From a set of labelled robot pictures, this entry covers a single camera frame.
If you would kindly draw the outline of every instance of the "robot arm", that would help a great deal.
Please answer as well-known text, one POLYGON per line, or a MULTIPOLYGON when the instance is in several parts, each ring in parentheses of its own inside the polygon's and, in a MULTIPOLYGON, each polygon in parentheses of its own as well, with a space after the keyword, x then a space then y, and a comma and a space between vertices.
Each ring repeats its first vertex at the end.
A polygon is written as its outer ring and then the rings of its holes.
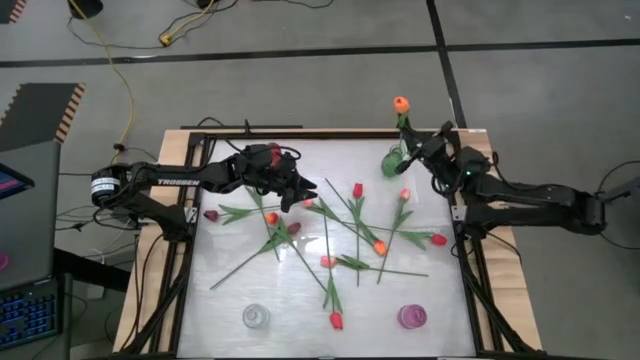
POLYGON ((442 196, 460 191, 467 205, 454 210, 454 221, 467 234, 485 237, 496 226, 559 226, 571 232, 596 235, 605 227, 604 204, 595 194, 568 186, 509 183, 488 174, 492 164, 472 147, 451 143, 448 135, 453 128, 445 123, 433 136, 419 134, 411 128, 406 115, 398 122, 401 136, 411 157, 400 163, 396 173, 406 171, 415 160, 433 175, 431 186, 442 196), (495 209, 494 201, 517 204, 518 207, 495 209))
POLYGON ((300 176, 291 153, 276 144, 250 145, 220 162, 198 168, 154 165, 139 162, 115 164, 91 176, 91 201, 101 209, 123 207, 137 217, 155 220, 165 240, 188 241, 192 230, 183 208, 165 206, 141 193, 152 186, 199 186, 220 194, 228 194, 245 185, 258 194, 274 192, 282 197, 281 209, 288 212, 292 204, 317 196, 310 191, 316 185, 300 176))

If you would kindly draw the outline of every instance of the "keyboard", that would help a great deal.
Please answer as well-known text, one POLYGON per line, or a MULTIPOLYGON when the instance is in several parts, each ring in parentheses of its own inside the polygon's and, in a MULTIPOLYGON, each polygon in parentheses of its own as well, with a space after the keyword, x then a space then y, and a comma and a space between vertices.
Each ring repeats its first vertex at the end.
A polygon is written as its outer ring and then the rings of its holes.
POLYGON ((56 280, 0 293, 0 351, 56 335, 63 304, 56 280))

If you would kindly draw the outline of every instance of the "wooden table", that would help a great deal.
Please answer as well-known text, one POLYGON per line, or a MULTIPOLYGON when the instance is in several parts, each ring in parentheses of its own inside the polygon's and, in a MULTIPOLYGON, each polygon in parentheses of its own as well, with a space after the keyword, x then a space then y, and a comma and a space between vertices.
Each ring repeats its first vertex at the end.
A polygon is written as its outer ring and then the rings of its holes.
MULTIPOLYGON (((376 133, 376 132, 389 132, 397 131, 396 129, 322 129, 323 131, 331 132, 361 132, 361 133, 376 133)), ((159 163, 164 165, 184 165, 188 141, 190 133, 194 132, 209 132, 217 134, 230 134, 230 133, 243 133, 244 130, 231 130, 231 129, 211 129, 211 130, 168 130, 165 132, 164 141, 158 157, 159 163)), ((254 133, 269 133, 269 132, 293 132, 304 133, 313 132, 312 129, 269 129, 269 130, 253 130, 254 133)), ((460 140, 462 146, 472 146, 482 151, 485 156, 491 155, 491 145, 489 143, 489 137, 485 130, 458 130, 460 134, 460 140)), ((194 159, 200 159, 199 154, 196 153, 194 159)), ((179 189, 177 187, 154 187, 151 190, 151 196, 166 205, 175 204, 178 198, 179 189)), ((495 235, 501 237, 512 245, 515 244, 513 232, 510 227, 500 227, 492 231, 495 235)), ((139 240, 138 249, 138 264, 140 268, 139 274, 132 270, 132 275, 138 276, 138 281, 142 281, 142 263, 149 253, 149 249, 153 241, 160 235, 160 228, 158 226, 149 226, 142 230, 139 240)), ((540 338, 536 327, 535 318, 531 309, 531 303, 529 301, 529 293, 527 291, 527 284, 522 273, 522 267, 518 261, 518 257, 514 254, 513 250, 509 249, 505 245, 496 241, 491 237, 487 237, 482 241, 484 250, 484 256, 486 259, 487 270, 489 273, 489 280, 493 292, 493 297, 496 306, 500 309, 504 317, 509 324, 516 330, 522 339, 530 346, 540 349, 540 338)), ((141 325, 147 322, 151 314, 156 308, 158 302, 158 296, 160 293, 160 284, 163 277, 165 260, 167 257, 169 244, 166 241, 159 241, 153 248, 153 252, 149 256, 147 270, 145 274, 144 296, 142 298, 142 308, 140 313, 141 325)), ((184 251, 184 245, 179 245, 177 254, 181 254, 184 251)), ((176 265, 174 267, 174 276, 177 274, 177 270, 182 262, 182 255, 177 255, 176 265)), ((135 315, 136 315, 136 290, 135 290, 135 277, 131 276, 129 282, 129 288, 127 296, 125 298, 124 308, 120 318, 120 324, 118 327, 118 334, 116 336, 114 351, 120 350, 125 339, 131 331, 135 315)), ((493 349, 491 342, 491 334, 489 332, 489 324, 487 316, 481 304, 477 303, 480 327, 482 338, 484 341, 485 349, 493 349)), ((173 325, 173 316, 175 312, 174 304, 169 308, 164 317, 162 327, 162 337, 160 340, 159 351, 167 351, 169 348, 169 337, 171 333, 171 327, 173 325)))

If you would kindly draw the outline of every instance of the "monitor screen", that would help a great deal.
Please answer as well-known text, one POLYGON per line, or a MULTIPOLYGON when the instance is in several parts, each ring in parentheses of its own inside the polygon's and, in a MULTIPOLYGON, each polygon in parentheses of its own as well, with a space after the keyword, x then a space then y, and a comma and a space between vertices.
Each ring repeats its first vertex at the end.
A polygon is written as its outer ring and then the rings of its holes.
POLYGON ((0 199, 15 195, 33 187, 28 177, 0 164, 0 199))

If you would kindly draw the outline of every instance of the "concrete floor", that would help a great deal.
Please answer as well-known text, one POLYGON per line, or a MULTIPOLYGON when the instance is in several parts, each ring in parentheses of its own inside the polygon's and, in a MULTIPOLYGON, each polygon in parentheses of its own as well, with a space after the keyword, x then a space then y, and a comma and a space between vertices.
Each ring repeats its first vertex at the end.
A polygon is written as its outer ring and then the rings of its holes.
MULTIPOLYGON (((436 4, 448 44, 640 34, 636 1, 436 4)), ((189 11, 188 5, 176 0, 109 0, 94 23, 109 42, 154 46, 157 33, 170 19, 189 11)), ((83 45, 67 32, 67 19, 65 0, 29 0, 17 24, 0 26, 0 61, 104 57, 101 48, 83 45)), ((95 40, 84 24, 73 25, 81 36, 95 40)), ((240 0, 169 49, 113 52, 144 56, 433 44, 423 0, 336 0, 316 11, 283 2, 240 0)), ((608 169, 640 158, 636 145, 640 47, 449 56, 468 126, 489 130, 509 179, 594 191, 608 169)), ((205 116, 228 124, 247 118, 255 125, 389 127, 394 118, 390 99, 404 95, 412 101, 416 126, 436 127, 453 119, 437 53, 197 61, 119 69, 131 83, 137 103, 127 144, 155 154, 166 129, 195 124, 205 116)), ((129 105, 124 87, 108 66, 0 68, 0 79, 0 104, 8 103, 23 82, 87 83, 63 147, 61 171, 91 172, 109 161, 110 145, 124 130, 129 105)), ((128 156, 140 159, 135 153, 128 156)), ((639 172, 637 167, 623 171, 612 177, 611 184, 639 172)), ((61 178, 58 208, 88 204, 88 187, 87 179, 61 178)), ((637 199, 612 207, 607 231, 611 238, 640 246, 638 210, 637 199)), ((516 229, 515 233, 544 348, 559 355, 636 359, 640 252, 561 230, 516 229)), ((59 233, 56 244, 90 254, 115 235, 115 230, 87 227, 82 233, 59 233)), ((75 358, 106 351, 102 324, 106 313, 121 302, 121 295, 108 294, 105 300, 89 303, 73 343, 96 346, 76 348, 75 358)))

